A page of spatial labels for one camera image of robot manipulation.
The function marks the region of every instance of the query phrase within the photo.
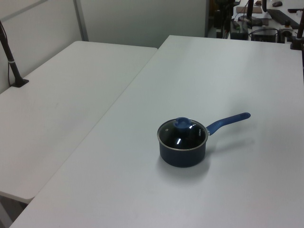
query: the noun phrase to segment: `blue knob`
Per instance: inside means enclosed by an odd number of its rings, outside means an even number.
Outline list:
[[[175,127],[179,128],[179,129],[186,129],[191,126],[191,121],[190,121],[190,119],[188,119],[186,117],[179,117],[175,120],[175,122],[173,124]]]

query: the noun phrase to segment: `white wall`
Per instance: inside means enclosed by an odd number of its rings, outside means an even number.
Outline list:
[[[73,0],[45,1],[2,24],[22,77],[81,40]],[[10,74],[12,83],[14,77],[11,71]],[[8,87],[7,58],[0,46],[0,93]]]
[[[159,48],[169,35],[205,36],[209,0],[78,0],[89,41]]]

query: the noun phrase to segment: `pan handle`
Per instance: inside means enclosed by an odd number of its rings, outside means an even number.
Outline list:
[[[234,115],[225,119],[218,120],[214,122],[213,124],[210,124],[207,127],[207,130],[209,131],[209,135],[212,135],[214,132],[216,132],[220,127],[225,126],[227,124],[233,124],[235,122],[248,119],[251,116],[250,113],[241,113],[238,115]]]

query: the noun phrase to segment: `tabletop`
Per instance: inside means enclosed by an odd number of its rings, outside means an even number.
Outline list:
[[[0,195],[29,203],[156,48],[78,41],[0,95]]]
[[[12,228],[302,228],[303,101],[299,51],[169,36]],[[160,157],[165,121],[242,112],[198,165]]]

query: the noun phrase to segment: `saucepan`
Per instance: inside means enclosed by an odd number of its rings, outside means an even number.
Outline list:
[[[157,131],[161,157],[176,167],[194,166],[205,157],[208,136],[222,126],[248,119],[250,116],[249,113],[241,113],[218,120],[208,127],[186,117],[169,120]]]

